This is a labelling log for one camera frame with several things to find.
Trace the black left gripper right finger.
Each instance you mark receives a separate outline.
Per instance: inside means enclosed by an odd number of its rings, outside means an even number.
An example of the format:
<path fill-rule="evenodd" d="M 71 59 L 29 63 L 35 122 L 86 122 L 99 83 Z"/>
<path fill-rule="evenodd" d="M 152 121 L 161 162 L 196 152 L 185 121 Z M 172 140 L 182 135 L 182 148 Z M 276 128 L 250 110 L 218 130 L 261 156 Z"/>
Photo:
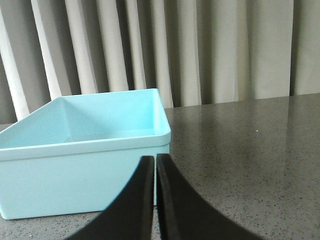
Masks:
<path fill-rule="evenodd" d="M 156 157 L 156 198 L 163 240 L 259 240 L 227 218 L 187 182 L 167 153 Z"/>

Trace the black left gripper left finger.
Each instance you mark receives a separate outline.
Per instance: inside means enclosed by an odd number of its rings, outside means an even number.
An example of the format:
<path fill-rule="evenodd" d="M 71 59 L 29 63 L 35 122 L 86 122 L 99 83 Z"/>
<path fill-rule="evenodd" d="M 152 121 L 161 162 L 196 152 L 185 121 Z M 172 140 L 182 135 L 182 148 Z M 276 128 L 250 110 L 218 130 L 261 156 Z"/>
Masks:
<path fill-rule="evenodd" d="M 69 240 L 150 240 L 154 209 L 153 156 L 143 156 L 120 194 Z"/>

